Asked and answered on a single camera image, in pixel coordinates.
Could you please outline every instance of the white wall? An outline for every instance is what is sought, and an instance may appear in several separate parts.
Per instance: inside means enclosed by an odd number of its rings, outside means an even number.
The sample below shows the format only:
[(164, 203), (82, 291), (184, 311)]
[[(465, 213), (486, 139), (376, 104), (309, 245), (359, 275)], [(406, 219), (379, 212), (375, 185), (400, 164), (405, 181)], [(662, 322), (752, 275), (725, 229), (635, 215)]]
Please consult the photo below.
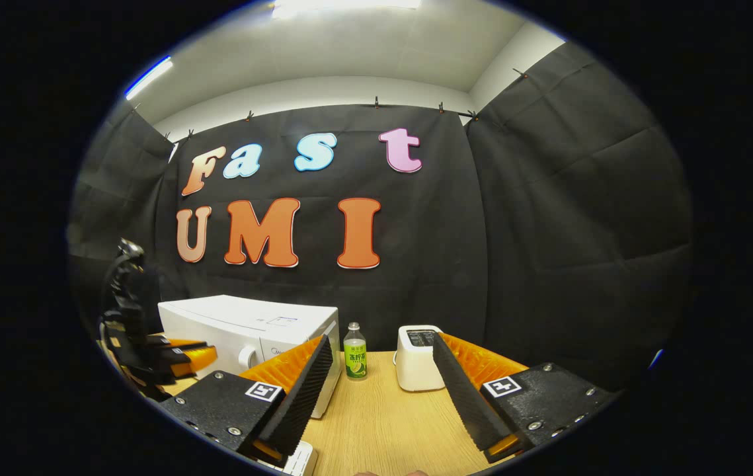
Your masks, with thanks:
[[(232, 91), (183, 109), (153, 127), (162, 134), (170, 132), (170, 141), (179, 141), (188, 135), (189, 129), (198, 133), (235, 120), (243, 120), (249, 111), (253, 111), (253, 116), (259, 116), (312, 106), (371, 104), (376, 96), (379, 96), (379, 104), (437, 108), (443, 102), (446, 110), (479, 110), (478, 106), (473, 105), (470, 94), (463, 91), (402, 79), (327, 76), (292, 79)], [(462, 124), (468, 120), (461, 117)]]
[(540, 58), (563, 43), (564, 40), (539, 25), (531, 21), (524, 23), (470, 89), (470, 97), (476, 110), (484, 108), (491, 99), (518, 78), (518, 73), (512, 69), (513, 67), (526, 72)]

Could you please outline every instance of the wooden table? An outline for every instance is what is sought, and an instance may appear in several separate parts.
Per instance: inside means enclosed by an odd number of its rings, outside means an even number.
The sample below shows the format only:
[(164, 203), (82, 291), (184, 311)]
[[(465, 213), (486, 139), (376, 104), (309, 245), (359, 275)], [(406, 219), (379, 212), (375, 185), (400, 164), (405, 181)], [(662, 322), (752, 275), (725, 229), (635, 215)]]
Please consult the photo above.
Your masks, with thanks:
[[(393, 355), (368, 352), (367, 379), (351, 381), (342, 373), (323, 418), (309, 420), (303, 440), (318, 453), (315, 476), (405, 476), (418, 469), (465, 476), (492, 466), (464, 430), (446, 389), (403, 391)], [(176, 395), (196, 381), (165, 389)]]

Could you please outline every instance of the white microwave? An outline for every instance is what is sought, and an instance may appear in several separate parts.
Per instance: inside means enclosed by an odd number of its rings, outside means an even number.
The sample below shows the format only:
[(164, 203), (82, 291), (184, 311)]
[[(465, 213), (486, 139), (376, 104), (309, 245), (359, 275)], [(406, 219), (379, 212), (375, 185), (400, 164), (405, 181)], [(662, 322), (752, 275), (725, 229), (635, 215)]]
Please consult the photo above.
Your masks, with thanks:
[(233, 296), (159, 302), (165, 335), (204, 340), (216, 347), (217, 360), (197, 376), (215, 370), (240, 374), (311, 338), (327, 335), (332, 366), (312, 418), (321, 418), (340, 375), (338, 308), (283, 304)]

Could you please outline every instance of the ceiling light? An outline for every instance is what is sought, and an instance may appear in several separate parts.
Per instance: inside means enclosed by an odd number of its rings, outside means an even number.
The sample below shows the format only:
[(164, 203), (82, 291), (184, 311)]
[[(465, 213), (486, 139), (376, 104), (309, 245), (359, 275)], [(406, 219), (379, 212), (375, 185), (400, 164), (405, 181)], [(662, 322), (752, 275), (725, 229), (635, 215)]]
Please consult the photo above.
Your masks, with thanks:
[(170, 56), (159, 61), (159, 63), (156, 63), (156, 66), (153, 66), (147, 73), (144, 73), (144, 76), (141, 76), (141, 79), (135, 81), (135, 84), (126, 90), (126, 100), (133, 99), (135, 94), (140, 93), (140, 91), (146, 88), (148, 84), (153, 82), (153, 79), (161, 76), (162, 73), (170, 69), (171, 66), (173, 66), (173, 63), (171, 63)]
[(319, 9), (416, 9), (419, 6), (420, 0), (278, 0), (274, 3), (273, 18), (290, 18), (297, 13)]

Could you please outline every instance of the black curtain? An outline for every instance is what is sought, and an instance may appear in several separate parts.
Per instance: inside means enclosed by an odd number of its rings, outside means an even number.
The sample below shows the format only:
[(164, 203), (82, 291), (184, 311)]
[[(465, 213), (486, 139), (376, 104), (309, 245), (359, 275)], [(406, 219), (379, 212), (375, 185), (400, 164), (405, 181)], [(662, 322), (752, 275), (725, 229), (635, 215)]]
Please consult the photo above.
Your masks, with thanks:
[(681, 314), (690, 199), (641, 100), (573, 43), (465, 129), (488, 248), (486, 347), (619, 389)]
[[(394, 171), (379, 135), (406, 128), (419, 138), (410, 147), (419, 171)], [(294, 167), (297, 143), (316, 133), (337, 137), (334, 159), (322, 171)], [(262, 147), (258, 171), (225, 178), (231, 154), (243, 145)], [(226, 148), (204, 187), (182, 196), (192, 160)], [(277, 198), (301, 203), (294, 216), (295, 268), (259, 261), (228, 264), (230, 216), (226, 207), (249, 200), (260, 221)], [(372, 198), (381, 204), (373, 220), (371, 269), (337, 264), (344, 249), (344, 214), (338, 202)], [(487, 259), (479, 183), (457, 114), (413, 106), (321, 106), (261, 115), (194, 134), (180, 142), (161, 188), (156, 223), (163, 300), (226, 294), (266, 301), (338, 307), (342, 334), (361, 323), (368, 350), (395, 350), (397, 328), (430, 323), (481, 342), (485, 328)], [(198, 262), (177, 254), (177, 210), (209, 206), (206, 252)], [(188, 243), (194, 246), (197, 219)]]
[(120, 238), (146, 253), (145, 273), (130, 281), (147, 313), (150, 332), (161, 332), (153, 217), (159, 183), (173, 144), (121, 100), (92, 138), (71, 202), (67, 228), (71, 289), (89, 331), (103, 310), (104, 274)]

